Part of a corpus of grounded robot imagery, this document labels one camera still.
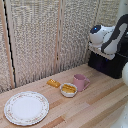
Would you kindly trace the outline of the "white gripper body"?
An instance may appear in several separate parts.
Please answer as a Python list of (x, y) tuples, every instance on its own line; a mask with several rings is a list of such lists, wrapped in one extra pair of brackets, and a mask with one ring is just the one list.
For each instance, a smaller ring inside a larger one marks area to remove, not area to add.
[(89, 49), (90, 49), (92, 52), (94, 52), (95, 54), (98, 54), (98, 55), (100, 55), (100, 56), (102, 56), (102, 57), (105, 57), (105, 58), (107, 58), (107, 59), (109, 59), (109, 60), (112, 60), (112, 59), (115, 57), (115, 54), (108, 55), (108, 54), (106, 54), (106, 53), (103, 53), (103, 52), (101, 51), (101, 48), (96, 48), (96, 47), (94, 47), (91, 43), (89, 43)]

